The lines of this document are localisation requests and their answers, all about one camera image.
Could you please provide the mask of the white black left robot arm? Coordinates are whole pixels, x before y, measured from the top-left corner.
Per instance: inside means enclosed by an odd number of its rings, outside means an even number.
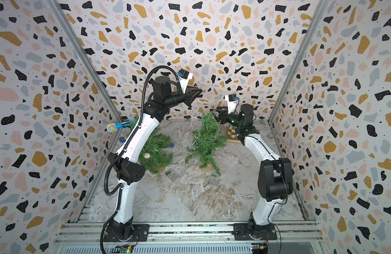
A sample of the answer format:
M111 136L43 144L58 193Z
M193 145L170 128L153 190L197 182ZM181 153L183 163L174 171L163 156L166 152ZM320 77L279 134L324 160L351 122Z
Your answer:
M189 85L192 75L178 75L177 81L159 76L151 82L153 92L143 102L138 121L128 139L115 153L110 153L110 162L104 176L104 192L107 196L117 194L117 204L112 216L105 222L101 240L139 241L134 232L133 201L138 182L146 169L138 164L140 153L153 131L173 108L181 103L190 106L202 90Z

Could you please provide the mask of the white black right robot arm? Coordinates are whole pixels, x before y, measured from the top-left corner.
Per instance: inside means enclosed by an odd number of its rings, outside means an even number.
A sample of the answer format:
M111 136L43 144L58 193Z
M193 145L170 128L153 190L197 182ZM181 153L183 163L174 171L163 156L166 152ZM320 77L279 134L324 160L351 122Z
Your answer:
M254 126L254 107L243 104L239 113L228 106L215 109L214 118L221 124L235 127L237 139L248 148L260 163L257 188L260 199L250 214L247 229L236 233L247 233L253 239L268 237L275 228L272 219L293 192L291 161L277 155L261 137Z

